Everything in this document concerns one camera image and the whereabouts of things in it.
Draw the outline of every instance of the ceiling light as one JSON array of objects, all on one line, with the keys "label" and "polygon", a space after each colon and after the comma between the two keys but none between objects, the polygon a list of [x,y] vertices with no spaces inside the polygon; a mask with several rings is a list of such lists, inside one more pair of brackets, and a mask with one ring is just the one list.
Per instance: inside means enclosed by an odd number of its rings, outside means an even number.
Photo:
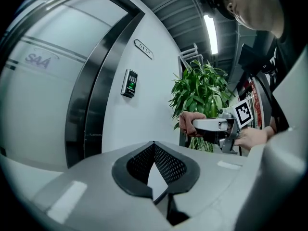
[{"label": "ceiling light", "polygon": [[210,38],[212,54],[217,54],[218,45],[217,45],[217,35],[216,35],[214,20],[213,18],[210,18],[208,15],[203,16],[203,18],[206,24],[208,36]]}]

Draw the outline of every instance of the person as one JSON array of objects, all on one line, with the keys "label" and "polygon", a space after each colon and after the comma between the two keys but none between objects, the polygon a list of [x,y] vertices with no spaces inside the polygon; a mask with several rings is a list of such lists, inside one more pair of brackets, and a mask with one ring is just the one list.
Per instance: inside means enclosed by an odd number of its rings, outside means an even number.
[{"label": "person", "polygon": [[[303,48],[307,44],[307,29],[305,22],[299,21],[305,17],[307,6],[305,0],[214,0],[217,10],[227,19],[236,19],[240,24],[253,30],[271,32],[276,38],[274,66],[278,86],[290,71]],[[270,125],[262,130],[243,128],[235,140],[239,145],[250,150],[253,146],[266,143],[278,131],[288,129],[288,123],[281,108],[272,96],[272,113]],[[182,112],[179,127],[189,136],[203,136],[211,141],[211,133],[200,134],[192,125],[195,119],[206,119],[204,114]]]}]

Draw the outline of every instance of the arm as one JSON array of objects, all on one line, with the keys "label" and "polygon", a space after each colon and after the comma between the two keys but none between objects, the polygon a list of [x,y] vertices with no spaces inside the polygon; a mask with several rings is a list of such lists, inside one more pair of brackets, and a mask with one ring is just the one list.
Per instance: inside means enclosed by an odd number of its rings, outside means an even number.
[{"label": "arm", "polygon": [[276,124],[273,117],[270,119],[270,125],[262,130],[255,128],[244,128],[235,140],[234,145],[239,145],[247,150],[258,144],[265,144],[273,135],[276,134]]}]

